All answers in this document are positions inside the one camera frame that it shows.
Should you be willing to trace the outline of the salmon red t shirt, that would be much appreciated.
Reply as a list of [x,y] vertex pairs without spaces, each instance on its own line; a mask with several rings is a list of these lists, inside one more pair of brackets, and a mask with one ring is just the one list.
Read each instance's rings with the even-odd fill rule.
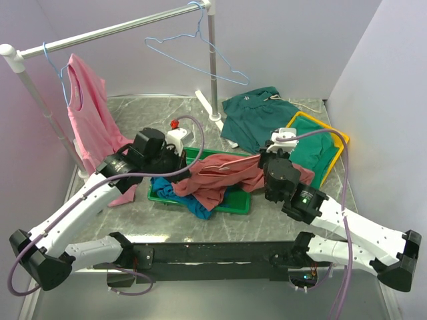
[[[294,168],[300,171],[300,182],[310,184],[314,173],[298,164]],[[222,202],[225,190],[229,186],[237,185],[246,193],[251,193],[264,187],[264,175],[262,169],[252,167],[244,171],[225,171],[222,173],[200,172],[203,167],[203,159],[197,161],[189,169],[189,177],[173,183],[176,195],[193,195],[207,210],[212,210]]]

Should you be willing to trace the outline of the pink wire hanger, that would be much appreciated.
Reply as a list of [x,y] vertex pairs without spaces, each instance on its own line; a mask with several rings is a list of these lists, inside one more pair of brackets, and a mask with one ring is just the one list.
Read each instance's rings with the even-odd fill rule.
[[257,167],[260,156],[242,157],[226,154],[215,154],[203,160],[203,167],[200,172],[222,173],[225,171],[244,171]]

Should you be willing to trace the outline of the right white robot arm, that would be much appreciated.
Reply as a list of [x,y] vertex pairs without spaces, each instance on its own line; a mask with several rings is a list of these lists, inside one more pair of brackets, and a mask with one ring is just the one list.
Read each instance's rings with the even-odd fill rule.
[[301,173],[281,149],[261,148],[258,166],[264,172],[264,194],[268,201],[282,203],[282,212],[291,219],[341,238],[337,241],[299,235],[292,249],[297,264],[305,266],[311,261],[346,264],[349,269],[373,274],[392,289],[405,293],[411,290],[421,234],[379,225],[301,183]]

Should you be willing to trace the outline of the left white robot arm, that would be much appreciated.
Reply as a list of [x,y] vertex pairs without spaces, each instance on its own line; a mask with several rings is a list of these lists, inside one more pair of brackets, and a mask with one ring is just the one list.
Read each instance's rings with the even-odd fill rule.
[[182,128],[162,133],[145,128],[133,143],[108,155],[85,185],[50,218],[30,231],[17,230],[9,238],[20,265],[44,291],[62,284],[80,269],[111,263],[132,267],[134,244],[119,232],[96,241],[72,243],[74,235],[111,202],[139,185],[143,174],[182,174],[186,166]]

